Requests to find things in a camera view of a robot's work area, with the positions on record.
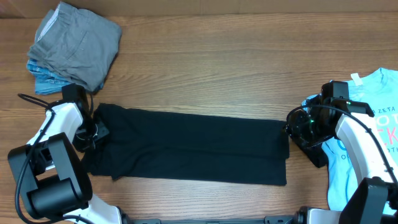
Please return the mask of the black t-shirt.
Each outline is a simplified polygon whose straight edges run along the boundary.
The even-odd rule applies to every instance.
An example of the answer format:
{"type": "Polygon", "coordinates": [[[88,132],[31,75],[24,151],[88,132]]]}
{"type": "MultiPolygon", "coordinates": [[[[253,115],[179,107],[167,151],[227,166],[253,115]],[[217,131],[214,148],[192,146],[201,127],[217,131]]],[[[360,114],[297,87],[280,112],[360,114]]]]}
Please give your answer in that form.
{"type": "Polygon", "coordinates": [[[285,185],[283,122],[127,109],[100,104],[109,130],[82,163],[93,175],[285,185]]]}

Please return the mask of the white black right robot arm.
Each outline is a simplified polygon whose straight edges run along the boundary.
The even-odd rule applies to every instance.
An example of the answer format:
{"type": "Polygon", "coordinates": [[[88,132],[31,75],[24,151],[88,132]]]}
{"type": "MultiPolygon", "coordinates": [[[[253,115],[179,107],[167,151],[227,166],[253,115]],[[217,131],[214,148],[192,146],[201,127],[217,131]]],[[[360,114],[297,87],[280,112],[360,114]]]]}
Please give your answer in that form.
{"type": "Polygon", "coordinates": [[[292,223],[397,223],[397,214],[383,212],[386,205],[397,210],[397,165],[382,143],[371,107],[351,100],[346,82],[324,84],[314,103],[293,109],[286,120],[285,132],[301,149],[341,140],[359,182],[342,211],[302,207],[292,223]]]}

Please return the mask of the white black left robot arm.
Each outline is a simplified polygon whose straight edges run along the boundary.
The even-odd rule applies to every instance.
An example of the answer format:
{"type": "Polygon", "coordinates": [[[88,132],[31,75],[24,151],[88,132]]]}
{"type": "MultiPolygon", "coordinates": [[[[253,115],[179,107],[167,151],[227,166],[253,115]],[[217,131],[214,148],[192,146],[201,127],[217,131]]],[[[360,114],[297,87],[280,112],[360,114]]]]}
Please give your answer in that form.
{"type": "Polygon", "coordinates": [[[16,212],[25,223],[130,223],[119,207],[93,193],[77,152],[91,152],[109,135],[93,119],[93,101],[74,83],[62,87],[63,98],[47,103],[20,93],[45,108],[46,118],[35,136],[12,149],[8,163],[16,181],[16,212]]]}

